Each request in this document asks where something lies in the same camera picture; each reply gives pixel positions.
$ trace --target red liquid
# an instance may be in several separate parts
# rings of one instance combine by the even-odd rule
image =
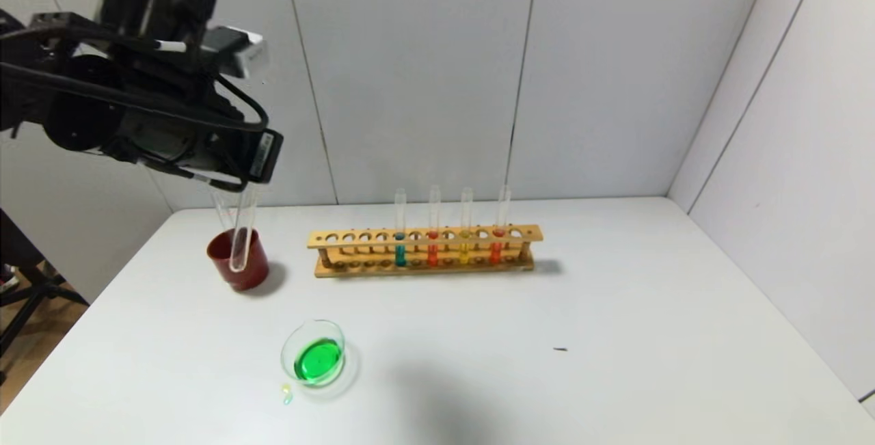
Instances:
[[[428,233],[429,239],[436,240],[438,239],[437,231],[429,231]],[[431,267],[435,267],[438,265],[438,246],[437,245],[429,245],[429,265]]]
[[[495,230],[493,230],[493,235],[497,237],[503,237],[504,230],[496,228]],[[489,263],[498,264],[499,262],[501,262],[501,242],[495,242],[492,245],[492,251],[489,253]]]

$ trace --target wooden test tube rack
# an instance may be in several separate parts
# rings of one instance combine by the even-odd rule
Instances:
[[[444,227],[437,239],[426,236],[428,229],[407,229],[403,240],[394,239],[396,231],[317,230],[310,233],[308,249],[319,251],[317,278],[353,278],[362,276],[402,276],[409,274],[495,273],[495,271],[531,271],[535,268],[529,245],[541,242],[537,224],[510,224],[505,236],[497,237],[494,226],[469,229],[471,236],[462,239],[459,227]],[[468,263],[459,261],[459,247],[468,245]],[[491,264],[493,243],[502,243],[500,262]],[[396,246],[404,245],[406,265],[394,263]],[[428,263],[428,245],[438,245],[437,265]]]

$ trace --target green liquid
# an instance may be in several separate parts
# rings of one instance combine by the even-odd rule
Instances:
[[[301,351],[295,359],[295,375],[307,382],[328,379],[338,369],[343,351],[334,339],[318,339]]]

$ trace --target empty test tube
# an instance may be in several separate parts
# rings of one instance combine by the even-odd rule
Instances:
[[[493,235],[503,237],[507,227],[507,211],[510,209],[510,187],[505,184],[501,187],[501,192],[498,197],[498,217],[495,220],[495,228]],[[495,242],[492,245],[492,252],[489,255],[490,264],[498,264],[501,261],[501,242]]]
[[[471,237],[471,205],[474,202],[474,191],[471,187],[462,189],[462,227],[459,231],[459,236],[462,239]],[[459,264],[468,264],[468,243],[462,243],[459,246]]]
[[[429,190],[429,239],[438,239],[440,230],[440,187],[432,185]],[[429,265],[438,265],[438,245],[429,243]]]
[[[404,209],[407,207],[407,194],[404,189],[394,191],[394,239],[404,239]],[[404,258],[404,245],[394,246],[394,264],[404,267],[407,259]]]

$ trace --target table surface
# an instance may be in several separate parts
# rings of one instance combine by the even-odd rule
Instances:
[[[488,224],[494,205],[474,209]],[[543,229],[533,273],[317,280],[309,230],[382,227],[392,206],[263,208],[271,276],[242,295],[204,252],[215,212],[178,212],[0,417],[0,442],[875,443],[875,420],[674,203],[511,217]],[[407,224],[425,220],[409,206]],[[283,405],[280,348],[312,318],[343,327],[356,380]]]

